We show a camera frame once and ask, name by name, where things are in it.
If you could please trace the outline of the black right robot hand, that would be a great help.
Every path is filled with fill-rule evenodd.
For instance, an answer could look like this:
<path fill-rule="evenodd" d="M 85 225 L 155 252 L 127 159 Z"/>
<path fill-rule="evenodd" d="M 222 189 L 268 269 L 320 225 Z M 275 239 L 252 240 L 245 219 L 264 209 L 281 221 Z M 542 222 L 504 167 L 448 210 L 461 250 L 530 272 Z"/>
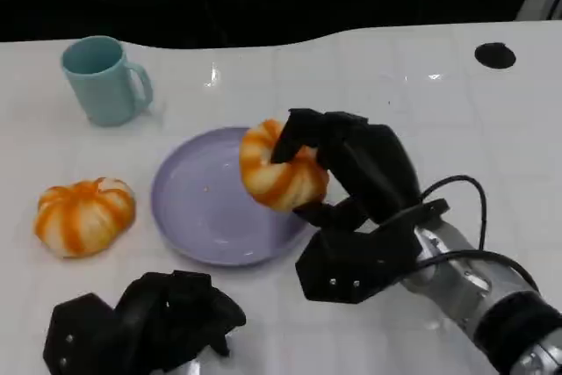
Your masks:
<path fill-rule="evenodd" d="M 270 161 L 292 160 L 304 147 L 349 196 L 335 205 L 311 200 L 295 213 L 315 227 L 354 231 L 417 206 L 421 190 L 414 166 L 391 127 L 347 112 L 291 109 Z"/>

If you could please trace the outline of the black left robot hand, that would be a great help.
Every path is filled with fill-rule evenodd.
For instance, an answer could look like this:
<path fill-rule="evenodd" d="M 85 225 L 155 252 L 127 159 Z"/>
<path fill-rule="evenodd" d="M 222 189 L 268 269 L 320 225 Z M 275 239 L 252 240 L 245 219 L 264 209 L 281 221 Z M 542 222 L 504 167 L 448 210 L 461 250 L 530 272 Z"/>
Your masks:
<path fill-rule="evenodd" d="M 206 273 L 147 272 L 134 280 L 114 308 L 124 340 L 119 374 L 173 371 L 209 347 L 221 357 L 226 336 L 247 322 Z"/>

